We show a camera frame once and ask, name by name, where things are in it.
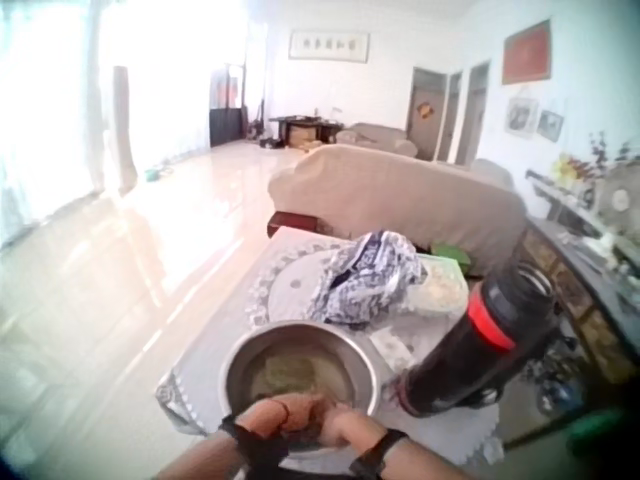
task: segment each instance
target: tiled floor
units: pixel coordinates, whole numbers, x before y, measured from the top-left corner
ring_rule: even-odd
[[[297,151],[237,143],[85,203],[0,257],[0,449],[34,478],[144,478],[193,438],[154,388],[266,245]]]

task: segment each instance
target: stainless steel bowl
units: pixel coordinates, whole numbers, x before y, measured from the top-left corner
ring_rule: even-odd
[[[380,401],[379,380],[366,354],[350,335],[331,325],[289,321],[252,331],[234,346],[220,376],[220,400],[225,415],[240,413],[253,401],[249,385],[256,375],[256,364],[265,357],[265,350],[291,345],[320,348],[337,359],[344,372],[351,406],[369,415],[375,412]],[[319,445],[293,445],[291,456],[316,456],[332,450]]]

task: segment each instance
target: sofa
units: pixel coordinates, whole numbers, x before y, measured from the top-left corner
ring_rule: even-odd
[[[382,150],[406,157],[415,157],[418,154],[418,147],[407,140],[407,134],[403,130],[370,123],[356,123],[338,132],[336,143]]]
[[[526,209],[487,175],[346,145],[320,147],[269,182],[275,209],[318,218],[325,233],[356,238],[393,230],[414,245],[455,245],[485,275],[511,256]]]

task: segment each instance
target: black thermos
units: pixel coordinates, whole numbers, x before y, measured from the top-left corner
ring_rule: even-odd
[[[512,263],[476,285],[464,316],[425,360],[403,374],[398,398],[411,415],[482,406],[537,353],[557,327],[547,277]]]

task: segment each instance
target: framed picture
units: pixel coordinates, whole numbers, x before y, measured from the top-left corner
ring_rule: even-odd
[[[514,135],[529,137],[536,128],[538,101],[515,97],[509,100],[505,129]]]
[[[367,63],[369,34],[294,30],[289,43],[289,58]]]
[[[503,85],[551,78],[549,20],[507,37],[503,60]]]
[[[558,138],[560,138],[562,122],[564,122],[564,118],[557,113],[542,110],[540,121],[538,122],[538,134],[552,142],[557,142]]]

